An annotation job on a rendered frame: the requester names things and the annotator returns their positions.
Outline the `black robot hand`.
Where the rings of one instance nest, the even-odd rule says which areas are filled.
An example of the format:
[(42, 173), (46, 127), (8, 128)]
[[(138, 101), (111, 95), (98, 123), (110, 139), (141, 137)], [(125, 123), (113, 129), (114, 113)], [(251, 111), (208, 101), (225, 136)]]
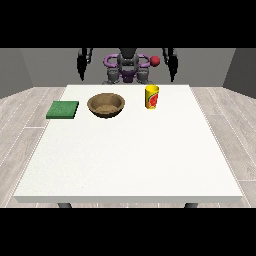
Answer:
[(178, 56), (175, 48), (163, 48), (164, 62), (168, 66), (170, 79), (174, 81), (178, 70)]
[(84, 74), (85, 74), (87, 65), (91, 63), (92, 52), (93, 52), (92, 48), (81, 48), (78, 50), (77, 70), (81, 80), (84, 80)]

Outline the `yellow cup with melon print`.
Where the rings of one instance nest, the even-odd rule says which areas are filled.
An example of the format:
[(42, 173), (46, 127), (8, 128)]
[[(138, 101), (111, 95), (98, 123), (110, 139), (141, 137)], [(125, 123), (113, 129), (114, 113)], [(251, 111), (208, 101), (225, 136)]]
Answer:
[(159, 87), (150, 84), (145, 87), (145, 107), (147, 109), (155, 109), (159, 95)]

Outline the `brown wooden bowl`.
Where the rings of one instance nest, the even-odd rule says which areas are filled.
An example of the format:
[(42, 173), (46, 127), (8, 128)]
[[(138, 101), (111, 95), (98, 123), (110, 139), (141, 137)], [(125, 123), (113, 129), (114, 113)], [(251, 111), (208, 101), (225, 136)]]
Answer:
[(117, 116), (124, 108), (125, 100), (115, 93), (100, 93), (91, 97), (87, 106), (89, 110), (100, 118)]

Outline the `green square pad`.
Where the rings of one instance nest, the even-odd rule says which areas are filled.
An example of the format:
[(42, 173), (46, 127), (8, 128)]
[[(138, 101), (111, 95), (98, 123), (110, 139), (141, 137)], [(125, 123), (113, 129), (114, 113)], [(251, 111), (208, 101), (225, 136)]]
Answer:
[(46, 114), (46, 118), (73, 119), (78, 106), (78, 101), (54, 101)]

